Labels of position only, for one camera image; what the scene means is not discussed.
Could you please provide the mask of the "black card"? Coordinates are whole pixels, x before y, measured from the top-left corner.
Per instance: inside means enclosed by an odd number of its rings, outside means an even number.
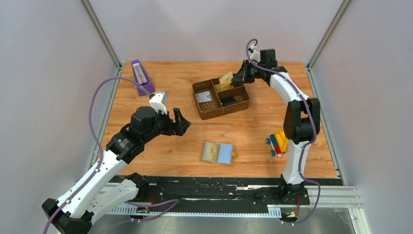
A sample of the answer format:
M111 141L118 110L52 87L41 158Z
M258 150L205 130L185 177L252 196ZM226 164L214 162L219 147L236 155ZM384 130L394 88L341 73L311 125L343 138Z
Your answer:
M221 99L221 103L223 107L229 106L229 105L234 105L237 104L238 101L234 98L234 96L229 96Z

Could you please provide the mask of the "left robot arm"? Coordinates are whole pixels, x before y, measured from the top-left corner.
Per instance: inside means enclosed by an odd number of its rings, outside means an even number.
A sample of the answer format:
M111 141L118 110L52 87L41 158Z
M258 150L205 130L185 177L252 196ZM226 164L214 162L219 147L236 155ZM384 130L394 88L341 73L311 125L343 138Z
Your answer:
M42 209L48 217L43 230L53 225L62 234L86 234L107 212L135 199L149 196L148 182L138 173L127 176L115 188L100 191L123 168L144 151L146 143L159 135L183 136L191 123L180 109L173 109L175 119L149 106L139 107L119 133L106 145L99 160L69 191L58 199L47 199Z

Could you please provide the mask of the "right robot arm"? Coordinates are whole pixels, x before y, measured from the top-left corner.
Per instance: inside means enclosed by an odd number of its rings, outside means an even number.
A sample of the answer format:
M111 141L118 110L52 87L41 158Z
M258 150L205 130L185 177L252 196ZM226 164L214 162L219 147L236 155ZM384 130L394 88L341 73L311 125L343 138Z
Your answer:
M307 154L320 131L320 101L301 91L287 70L278 66L274 49L258 51L248 46L246 54L247 59L232 81L253 83L260 78L277 91L287 105L283 130L288 139L288 156L278 197L288 204L304 191Z

